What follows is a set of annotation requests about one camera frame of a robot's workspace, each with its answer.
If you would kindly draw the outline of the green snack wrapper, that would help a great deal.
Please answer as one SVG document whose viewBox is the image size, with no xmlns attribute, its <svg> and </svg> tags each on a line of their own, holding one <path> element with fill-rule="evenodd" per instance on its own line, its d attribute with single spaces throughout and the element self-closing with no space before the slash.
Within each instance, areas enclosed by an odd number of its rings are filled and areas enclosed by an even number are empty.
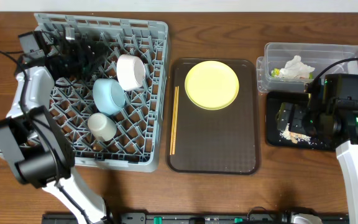
<svg viewBox="0 0 358 224">
<path fill-rule="evenodd" d="M 278 77 L 279 74 L 280 74 L 280 70 L 277 69 L 277 68 L 274 68 L 274 69 L 271 71 L 271 76 L 272 76 L 272 77 Z M 309 74 L 308 79 L 313 79 L 313 74 L 312 74 L 312 73 Z"/>
</svg>

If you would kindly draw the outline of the light blue bowl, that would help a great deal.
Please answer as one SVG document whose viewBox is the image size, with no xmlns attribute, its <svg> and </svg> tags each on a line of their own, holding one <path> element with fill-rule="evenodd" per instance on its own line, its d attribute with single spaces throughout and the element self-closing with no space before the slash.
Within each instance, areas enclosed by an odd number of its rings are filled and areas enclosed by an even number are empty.
<svg viewBox="0 0 358 224">
<path fill-rule="evenodd" d="M 100 78 L 93 85 L 94 103 L 100 113 L 114 115 L 124 108 L 125 93 L 115 79 Z"/>
</svg>

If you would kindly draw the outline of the white napkin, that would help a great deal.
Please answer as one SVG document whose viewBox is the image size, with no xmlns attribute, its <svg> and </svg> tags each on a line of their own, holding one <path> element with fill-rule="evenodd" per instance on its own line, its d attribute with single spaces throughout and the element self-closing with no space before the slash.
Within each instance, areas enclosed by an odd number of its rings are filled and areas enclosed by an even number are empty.
<svg viewBox="0 0 358 224">
<path fill-rule="evenodd" d="M 310 74 L 315 70 L 314 67 L 304 64 L 299 55 L 288 61 L 278 72 L 279 78 L 305 78 L 310 79 Z"/>
</svg>

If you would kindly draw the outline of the white pink bowl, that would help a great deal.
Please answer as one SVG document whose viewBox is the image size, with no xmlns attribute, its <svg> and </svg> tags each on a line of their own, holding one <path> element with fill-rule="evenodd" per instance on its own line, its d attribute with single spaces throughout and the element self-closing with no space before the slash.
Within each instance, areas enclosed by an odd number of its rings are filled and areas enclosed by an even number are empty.
<svg viewBox="0 0 358 224">
<path fill-rule="evenodd" d="M 117 79 L 124 91 L 141 88 L 145 79 L 143 61 L 133 55 L 121 55 L 117 60 Z"/>
</svg>

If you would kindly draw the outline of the small white cup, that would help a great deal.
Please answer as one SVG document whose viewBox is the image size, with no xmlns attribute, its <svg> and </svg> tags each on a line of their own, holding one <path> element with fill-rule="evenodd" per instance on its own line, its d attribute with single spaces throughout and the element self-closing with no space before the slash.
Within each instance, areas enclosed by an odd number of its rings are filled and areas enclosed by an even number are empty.
<svg viewBox="0 0 358 224">
<path fill-rule="evenodd" d="M 87 125 L 92 135 L 99 141 L 110 141 L 117 133 L 115 122 L 102 113 L 92 114 Z"/>
</svg>

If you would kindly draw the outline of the yellow round plate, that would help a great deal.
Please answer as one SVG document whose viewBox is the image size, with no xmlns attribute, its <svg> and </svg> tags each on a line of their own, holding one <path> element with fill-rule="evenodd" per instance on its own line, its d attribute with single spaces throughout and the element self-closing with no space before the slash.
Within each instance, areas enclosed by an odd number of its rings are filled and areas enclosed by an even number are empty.
<svg viewBox="0 0 358 224">
<path fill-rule="evenodd" d="M 239 94 L 239 78 L 223 62 L 207 60 L 194 65 L 185 77 L 185 93 L 190 101 L 205 110 L 221 110 Z"/>
</svg>

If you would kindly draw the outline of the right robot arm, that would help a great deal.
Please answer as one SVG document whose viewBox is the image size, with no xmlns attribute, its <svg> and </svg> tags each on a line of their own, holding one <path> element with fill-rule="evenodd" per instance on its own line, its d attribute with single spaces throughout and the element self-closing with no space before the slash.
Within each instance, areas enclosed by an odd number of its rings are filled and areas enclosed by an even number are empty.
<svg viewBox="0 0 358 224">
<path fill-rule="evenodd" d="M 350 223 L 358 223 L 358 75 L 326 75 L 306 86 L 305 105 L 283 102 L 277 128 L 333 148 L 341 166 Z"/>
</svg>

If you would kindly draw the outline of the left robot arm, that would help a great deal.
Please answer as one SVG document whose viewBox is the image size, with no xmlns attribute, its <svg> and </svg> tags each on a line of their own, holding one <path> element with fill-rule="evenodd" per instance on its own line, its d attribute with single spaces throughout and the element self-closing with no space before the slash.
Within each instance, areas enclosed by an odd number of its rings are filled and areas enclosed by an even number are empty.
<svg viewBox="0 0 358 224">
<path fill-rule="evenodd" d="M 0 120 L 0 150 L 20 184 L 59 199 L 78 223 L 113 223 L 102 196 L 75 168 L 75 152 L 49 112 L 50 94 L 60 78 L 86 80 L 103 63 L 108 48 L 86 36 L 62 37 L 46 31 L 18 36 L 22 50 L 11 109 Z"/>
</svg>

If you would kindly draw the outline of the black waste tray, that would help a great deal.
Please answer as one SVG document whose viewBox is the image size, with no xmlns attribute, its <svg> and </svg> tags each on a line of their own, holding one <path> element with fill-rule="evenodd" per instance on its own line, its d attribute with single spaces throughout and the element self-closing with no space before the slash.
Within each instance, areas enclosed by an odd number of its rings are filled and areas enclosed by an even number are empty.
<svg viewBox="0 0 358 224">
<path fill-rule="evenodd" d="M 298 142 L 295 144 L 291 141 L 288 133 L 279 131 L 277 129 L 276 114 L 278 113 L 283 102 L 307 105 L 308 96 L 304 93 L 291 93 L 284 91 L 271 91 L 267 94 L 265 113 L 265 137 L 267 143 L 278 147 L 292 147 L 297 149 L 313 149 L 334 152 L 334 149 L 330 148 L 329 145 L 313 138 L 298 139 Z"/>
</svg>

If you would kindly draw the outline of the spilled rice leftovers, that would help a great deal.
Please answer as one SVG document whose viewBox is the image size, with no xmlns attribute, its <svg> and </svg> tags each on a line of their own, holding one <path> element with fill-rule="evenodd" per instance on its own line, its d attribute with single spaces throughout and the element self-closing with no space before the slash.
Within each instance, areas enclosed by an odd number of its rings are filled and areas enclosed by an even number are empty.
<svg viewBox="0 0 358 224">
<path fill-rule="evenodd" d="M 288 147 L 298 147 L 304 149 L 326 149 L 328 146 L 304 134 L 298 134 L 289 130 L 290 124 L 287 123 L 283 131 L 279 131 L 278 142 Z"/>
</svg>

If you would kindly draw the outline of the clear plastic bin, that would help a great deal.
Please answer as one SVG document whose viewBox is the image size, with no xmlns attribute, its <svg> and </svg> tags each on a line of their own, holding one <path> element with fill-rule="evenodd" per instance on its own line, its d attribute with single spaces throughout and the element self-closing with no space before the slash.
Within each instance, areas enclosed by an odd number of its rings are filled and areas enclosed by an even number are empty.
<svg viewBox="0 0 358 224">
<path fill-rule="evenodd" d="M 314 68 L 308 78 L 278 78 L 275 69 L 281 69 L 299 56 L 300 61 Z M 257 89 L 261 93 L 287 91 L 303 93 L 305 83 L 311 82 L 326 67 L 339 60 L 358 58 L 358 45 L 307 44 L 270 42 L 265 45 L 264 56 L 256 62 Z"/>
</svg>

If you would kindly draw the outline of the dark brown serving tray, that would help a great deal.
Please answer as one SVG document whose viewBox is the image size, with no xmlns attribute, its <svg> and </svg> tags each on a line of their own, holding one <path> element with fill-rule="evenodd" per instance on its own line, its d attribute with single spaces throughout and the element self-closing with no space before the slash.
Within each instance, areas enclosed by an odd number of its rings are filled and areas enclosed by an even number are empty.
<svg viewBox="0 0 358 224">
<path fill-rule="evenodd" d="M 224 59 L 239 79 L 236 99 L 221 110 L 205 110 L 191 102 L 185 77 L 199 58 L 173 64 L 173 87 L 178 88 L 175 142 L 167 164 L 176 172 L 251 175 L 260 165 L 258 90 L 255 66 L 248 60 Z"/>
</svg>

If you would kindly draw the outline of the grey plastic dish rack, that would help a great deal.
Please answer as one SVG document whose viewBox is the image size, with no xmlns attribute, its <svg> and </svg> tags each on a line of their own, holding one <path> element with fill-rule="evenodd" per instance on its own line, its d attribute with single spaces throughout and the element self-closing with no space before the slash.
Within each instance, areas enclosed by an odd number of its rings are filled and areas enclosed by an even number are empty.
<svg viewBox="0 0 358 224">
<path fill-rule="evenodd" d="M 76 164 L 103 169 L 153 172 L 158 167 L 160 132 L 168 70 L 170 39 L 162 21 L 117 19 L 36 13 L 37 30 L 62 33 L 66 27 L 110 47 L 102 67 L 90 80 L 60 79 L 50 94 L 50 112 L 73 145 Z M 137 55 L 145 63 L 141 88 L 126 93 L 126 104 L 112 116 L 117 133 L 108 142 L 99 142 L 86 127 L 96 111 L 91 86 L 97 78 L 114 78 L 122 55 Z"/>
</svg>

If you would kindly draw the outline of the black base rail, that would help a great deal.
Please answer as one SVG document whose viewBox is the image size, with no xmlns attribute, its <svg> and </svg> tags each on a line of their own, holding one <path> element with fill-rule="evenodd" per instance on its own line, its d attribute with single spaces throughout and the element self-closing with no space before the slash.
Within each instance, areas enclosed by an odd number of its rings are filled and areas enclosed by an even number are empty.
<svg viewBox="0 0 358 224">
<path fill-rule="evenodd" d="M 273 222 L 273 215 L 254 213 L 247 216 L 235 215 L 147 215 L 144 213 L 123 213 L 118 218 L 122 224 L 223 224 L 240 222 Z M 77 223 L 71 214 L 44 214 L 41 224 L 72 224 Z"/>
</svg>

